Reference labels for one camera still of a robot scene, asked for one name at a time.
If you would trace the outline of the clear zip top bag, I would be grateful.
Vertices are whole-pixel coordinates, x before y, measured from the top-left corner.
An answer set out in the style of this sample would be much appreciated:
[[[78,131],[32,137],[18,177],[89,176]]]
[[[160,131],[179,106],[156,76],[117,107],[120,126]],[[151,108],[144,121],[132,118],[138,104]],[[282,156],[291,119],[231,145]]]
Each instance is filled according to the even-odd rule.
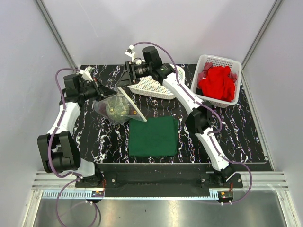
[[[147,122],[142,112],[121,87],[116,89],[115,95],[101,101],[93,101],[93,108],[96,113],[114,125],[124,124],[130,119]]]

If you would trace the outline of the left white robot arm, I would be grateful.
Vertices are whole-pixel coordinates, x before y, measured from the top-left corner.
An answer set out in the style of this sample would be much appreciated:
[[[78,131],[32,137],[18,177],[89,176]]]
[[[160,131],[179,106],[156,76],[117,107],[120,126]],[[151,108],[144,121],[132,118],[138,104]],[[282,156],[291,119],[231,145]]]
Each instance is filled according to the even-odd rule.
[[[81,158],[72,133],[87,100],[102,101],[116,92],[92,76],[91,66],[72,69],[73,73],[63,78],[65,87],[61,88],[58,75],[62,71],[64,69],[59,69],[55,74],[61,98],[58,116],[51,129],[37,138],[43,168],[58,178],[71,175],[81,185],[99,187],[103,184],[102,173],[96,163]]]

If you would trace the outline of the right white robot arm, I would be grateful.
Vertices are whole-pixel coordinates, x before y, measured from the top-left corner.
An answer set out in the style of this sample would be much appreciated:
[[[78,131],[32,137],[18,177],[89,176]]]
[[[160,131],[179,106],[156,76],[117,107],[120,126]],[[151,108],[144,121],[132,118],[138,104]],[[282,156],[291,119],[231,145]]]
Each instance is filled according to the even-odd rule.
[[[218,114],[210,104],[205,103],[195,95],[178,77],[175,63],[163,63],[158,50],[154,46],[147,46],[142,50],[144,60],[138,63],[135,60],[134,46],[130,45],[125,54],[131,57],[125,62],[125,69],[118,80],[116,87],[126,87],[137,84],[141,78],[151,76],[167,88],[183,105],[188,117],[187,129],[196,135],[206,150],[212,168],[215,172],[215,182],[219,187],[226,187],[232,182],[235,170],[231,161],[223,153],[210,124],[211,115]]]

